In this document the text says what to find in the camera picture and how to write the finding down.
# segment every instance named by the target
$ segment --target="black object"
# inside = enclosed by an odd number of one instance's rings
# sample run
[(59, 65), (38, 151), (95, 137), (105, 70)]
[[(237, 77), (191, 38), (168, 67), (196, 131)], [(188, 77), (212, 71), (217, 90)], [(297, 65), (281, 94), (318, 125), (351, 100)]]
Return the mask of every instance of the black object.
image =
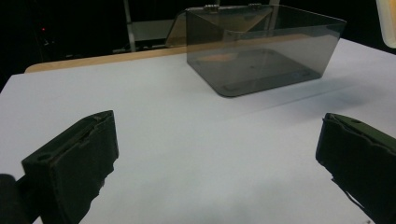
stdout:
[(327, 114), (316, 157), (375, 223), (396, 223), (396, 139), (356, 119)]
[(0, 175), (0, 223), (79, 223), (118, 156), (113, 112), (81, 119), (25, 158), (20, 180)]

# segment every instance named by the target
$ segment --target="plastic bin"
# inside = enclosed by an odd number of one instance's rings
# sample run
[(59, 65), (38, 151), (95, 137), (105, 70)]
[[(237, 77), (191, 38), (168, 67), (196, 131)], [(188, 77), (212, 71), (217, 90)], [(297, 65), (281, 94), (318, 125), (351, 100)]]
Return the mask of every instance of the plastic bin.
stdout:
[(346, 25), (285, 6), (209, 6), (186, 13), (187, 62), (227, 97), (322, 77)]

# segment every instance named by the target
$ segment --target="gray transparent bin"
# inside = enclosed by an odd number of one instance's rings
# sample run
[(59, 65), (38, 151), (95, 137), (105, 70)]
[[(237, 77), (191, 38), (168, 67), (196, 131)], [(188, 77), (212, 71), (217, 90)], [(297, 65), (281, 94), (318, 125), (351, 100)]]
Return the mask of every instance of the gray transparent bin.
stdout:
[(188, 8), (187, 62), (234, 97), (320, 78), (346, 22), (285, 6)]

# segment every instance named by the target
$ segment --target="wooden edge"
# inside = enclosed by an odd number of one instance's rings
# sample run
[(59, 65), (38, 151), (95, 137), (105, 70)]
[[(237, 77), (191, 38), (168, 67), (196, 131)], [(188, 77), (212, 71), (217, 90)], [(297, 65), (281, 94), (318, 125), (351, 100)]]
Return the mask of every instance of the wooden edge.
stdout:
[(162, 57), (174, 54), (181, 54), (186, 52), (186, 47), (173, 48), (173, 49), (155, 49), (140, 52), (115, 54), (108, 56), (100, 56), (93, 58), (75, 59), (68, 61), (59, 61), (51, 63), (37, 63), (26, 68), (25, 73), (49, 71), (62, 68), (80, 67), (87, 65), (103, 64), (103, 63), (117, 63), (132, 61), (138, 59)]

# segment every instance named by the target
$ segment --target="white tabletop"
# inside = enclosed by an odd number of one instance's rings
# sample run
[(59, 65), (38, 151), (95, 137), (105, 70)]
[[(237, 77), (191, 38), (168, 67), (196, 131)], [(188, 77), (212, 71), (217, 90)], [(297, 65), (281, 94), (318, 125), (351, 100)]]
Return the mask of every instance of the white tabletop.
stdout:
[(22, 159), (112, 109), (120, 157), (81, 223), (362, 224), (315, 160), (321, 119), (396, 136), (395, 71), (396, 55), (342, 39), (322, 79), (231, 99), (185, 54), (13, 76), (0, 94), (0, 171), (22, 177)]

